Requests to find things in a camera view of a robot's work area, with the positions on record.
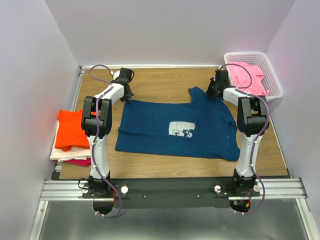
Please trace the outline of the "navy blue printed t-shirt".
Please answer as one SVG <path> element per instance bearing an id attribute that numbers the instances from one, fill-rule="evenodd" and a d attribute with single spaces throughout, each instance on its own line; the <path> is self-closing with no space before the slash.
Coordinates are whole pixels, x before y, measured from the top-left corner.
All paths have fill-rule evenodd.
<path id="1" fill-rule="evenodd" d="M 229 108 L 199 87 L 188 92 L 189 103 L 127 101 L 116 151 L 236 162 L 238 129 Z"/>

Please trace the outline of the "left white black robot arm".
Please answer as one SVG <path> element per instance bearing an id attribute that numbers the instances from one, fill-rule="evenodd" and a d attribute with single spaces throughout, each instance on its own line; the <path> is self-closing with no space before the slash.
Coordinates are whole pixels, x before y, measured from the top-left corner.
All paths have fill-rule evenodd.
<path id="1" fill-rule="evenodd" d="M 85 194 L 107 197 L 115 190 L 106 182 L 110 177 L 107 162 L 107 138 L 112 129 L 112 107 L 117 101 L 125 102 L 134 94 L 130 82 L 135 73 L 128 68 L 109 71 L 112 81 L 99 79 L 108 87 L 95 96 L 86 96 L 83 102 L 81 128 L 87 137 L 90 147 L 91 170 L 87 184 L 82 188 Z"/>

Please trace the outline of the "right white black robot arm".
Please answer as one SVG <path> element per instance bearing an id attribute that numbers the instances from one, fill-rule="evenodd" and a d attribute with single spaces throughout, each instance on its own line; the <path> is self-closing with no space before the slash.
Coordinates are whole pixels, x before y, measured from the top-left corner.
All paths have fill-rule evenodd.
<path id="1" fill-rule="evenodd" d="M 237 166 L 228 190 L 241 196 L 256 185 L 256 161 L 263 134 L 270 124 L 270 112 L 264 96 L 244 92 L 232 86 L 229 73 L 219 67 L 210 79 L 206 94 L 237 107 L 237 129 L 241 132 L 241 147 Z"/>

